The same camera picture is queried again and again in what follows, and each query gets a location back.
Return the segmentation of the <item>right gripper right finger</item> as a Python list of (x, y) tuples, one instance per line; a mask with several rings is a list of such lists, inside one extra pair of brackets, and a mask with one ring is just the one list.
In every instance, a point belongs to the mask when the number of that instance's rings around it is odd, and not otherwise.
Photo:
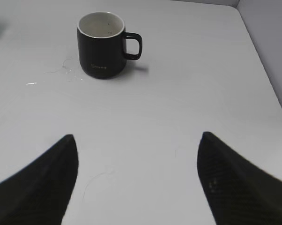
[(282, 225), (282, 181), (211, 132), (204, 132), (197, 172), (218, 225)]

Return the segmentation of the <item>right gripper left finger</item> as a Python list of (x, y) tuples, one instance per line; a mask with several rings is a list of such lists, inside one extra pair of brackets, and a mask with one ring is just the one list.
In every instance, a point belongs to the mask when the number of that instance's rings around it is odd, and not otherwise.
[(0, 225), (60, 225), (77, 175), (77, 146), (68, 134), (0, 183)]

